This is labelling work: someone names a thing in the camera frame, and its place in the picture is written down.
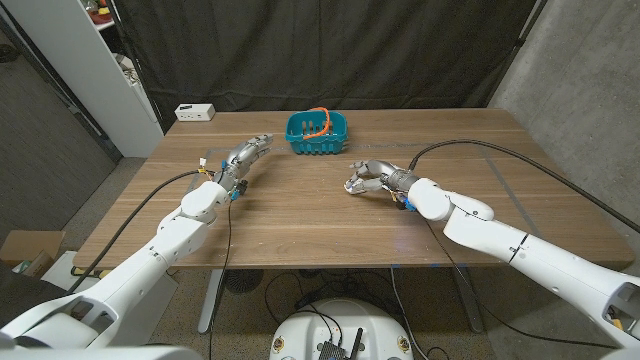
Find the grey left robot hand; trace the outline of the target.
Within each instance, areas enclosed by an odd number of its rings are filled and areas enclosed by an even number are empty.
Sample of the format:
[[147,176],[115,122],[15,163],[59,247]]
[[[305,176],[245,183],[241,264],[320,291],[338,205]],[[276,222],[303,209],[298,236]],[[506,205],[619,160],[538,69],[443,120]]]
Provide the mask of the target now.
[[251,165],[270,151],[272,142],[273,135],[267,133],[237,145],[229,153],[222,170],[214,176],[214,181],[231,194]]

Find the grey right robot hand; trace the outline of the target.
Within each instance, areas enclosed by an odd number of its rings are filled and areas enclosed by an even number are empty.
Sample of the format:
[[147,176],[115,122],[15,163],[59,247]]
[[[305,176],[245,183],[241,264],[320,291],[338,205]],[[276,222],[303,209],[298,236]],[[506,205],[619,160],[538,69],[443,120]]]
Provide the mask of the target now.
[[415,211],[409,201],[411,186],[419,178],[410,170],[380,160],[357,161],[350,165],[355,173],[345,182],[344,188],[351,195],[384,189],[400,210]]

